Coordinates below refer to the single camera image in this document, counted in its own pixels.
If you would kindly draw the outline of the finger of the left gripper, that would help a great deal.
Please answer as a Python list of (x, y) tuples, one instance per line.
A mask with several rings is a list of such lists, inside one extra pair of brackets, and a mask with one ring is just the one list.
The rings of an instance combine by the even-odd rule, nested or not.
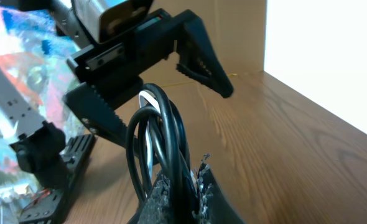
[(82, 83), (63, 96), (64, 103), (95, 135), (126, 147), (128, 127), (114, 112), (140, 91), (140, 84), (104, 94), (96, 86)]
[(177, 41), (177, 70), (185, 76), (229, 98), (234, 88), (218, 61), (201, 19), (185, 22)]

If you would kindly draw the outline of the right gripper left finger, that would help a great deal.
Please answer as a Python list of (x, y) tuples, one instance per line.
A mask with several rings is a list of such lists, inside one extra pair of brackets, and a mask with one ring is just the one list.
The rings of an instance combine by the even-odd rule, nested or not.
[(170, 201), (170, 180), (159, 174), (150, 196), (129, 220), (129, 224), (173, 224), (174, 209)]

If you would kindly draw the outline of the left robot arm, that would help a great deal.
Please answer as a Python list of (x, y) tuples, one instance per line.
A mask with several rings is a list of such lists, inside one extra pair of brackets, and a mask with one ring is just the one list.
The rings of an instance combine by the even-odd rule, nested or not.
[[(125, 125), (114, 111), (142, 90), (157, 98), (169, 158), (178, 157), (169, 100), (158, 86), (143, 82), (142, 72), (176, 52), (180, 73), (224, 98), (234, 91), (202, 20), (191, 10), (177, 16), (163, 9), (153, 12), (151, 4), (133, 0), (1, 1), (2, 6), (22, 12), (51, 12), (58, 33), (79, 46), (67, 63), (80, 86), (67, 94), (65, 102), (87, 128), (96, 129), (99, 136), (126, 149), (133, 179), (138, 177), (135, 125)], [(0, 109), (12, 126), (11, 147), (20, 168), (34, 174), (48, 189), (63, 188), (71, 174), (60, 156), (65, 147), (64, 133), (33, 110), (1, 73), (0, 69)]]

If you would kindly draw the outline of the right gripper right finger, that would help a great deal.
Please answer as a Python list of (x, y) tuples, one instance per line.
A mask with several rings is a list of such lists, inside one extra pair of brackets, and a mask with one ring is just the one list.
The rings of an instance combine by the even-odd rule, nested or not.
[(192, 212), (201, 224), (245, 224), (237, 211), (225, 197), (205, 154), (198, 170), (195, 171), (195, 185), (198, 209)]

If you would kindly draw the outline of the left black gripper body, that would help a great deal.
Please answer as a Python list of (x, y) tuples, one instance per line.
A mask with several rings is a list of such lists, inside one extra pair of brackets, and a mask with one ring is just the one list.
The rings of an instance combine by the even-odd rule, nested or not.
[(191, 10), (171, 16), (158, 9), (109, 42), (81, 49), (67, 59), (67, 65), (80, 82), (106, 92), (113, 84), (134, 82), (141, 73), (176, 52), (176, 69), (198, 80), (198, 63), (190, 61), (191, 55), (198, 53), (190, 30), (196, 21), (198, 16)]

